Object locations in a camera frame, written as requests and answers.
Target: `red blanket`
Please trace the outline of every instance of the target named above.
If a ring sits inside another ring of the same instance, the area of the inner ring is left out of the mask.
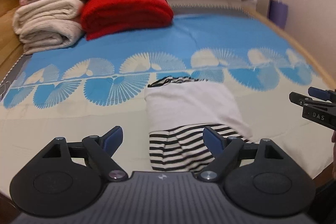
[[[89,0],[81,25],[91,40],[130,29],[166,27],[173,16],[166,0]]]

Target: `wooden bed frame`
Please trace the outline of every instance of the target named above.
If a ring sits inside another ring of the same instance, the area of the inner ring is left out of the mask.
[[[23,48],[17,35],[12,29],[12,17],[19,6],[19,0],[0,0],[0,82],[6,77],[12,66],[23,54]],[[317,63],[315,58],[293,37],[274,25],[267,18],[256,12],[251,7],[244,7],[255,19],[261,21],[275,31],[279,36],[286,39],[291,46],[306,58],[313,68],[320,74],[330,89],[336,89],[336,81]],[[317,187],[332,179],[332,164],[323,170],[315,179]],[[0,193],[0,224],[10,223],[17,215],[18,210],[13,207],[9,198]]]

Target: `mattress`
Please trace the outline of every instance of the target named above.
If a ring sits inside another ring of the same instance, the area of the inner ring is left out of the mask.
[[[286,40],[241,10],[175,7],[172,26],[107,35],[33,54],[0,103],[0,190],[52,138],[76,142],[119,125],[113,159],[152,170],[144,88],[162,77],[223,83],[252,140],[271,138],[315,177],[332,162],[331,130],[301,117],[290,92],[322,79]]]

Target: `purple yoga mat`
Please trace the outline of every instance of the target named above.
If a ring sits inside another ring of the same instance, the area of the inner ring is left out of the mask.
[[[288,15],[288,5],[279,0],[270,0],[268,9],[268,19],[275,25],[284,29]]]

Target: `metal screw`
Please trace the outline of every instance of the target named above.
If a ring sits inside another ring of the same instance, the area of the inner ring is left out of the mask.
[[[213,171],[204,171],[201,173],[201,177],[206,180],[212,180],[217,178],[217,174]]]
[[[109,172],[109,177],[112,179],[122,179],[126,176],[126,173],[122,170],[113,170]]]

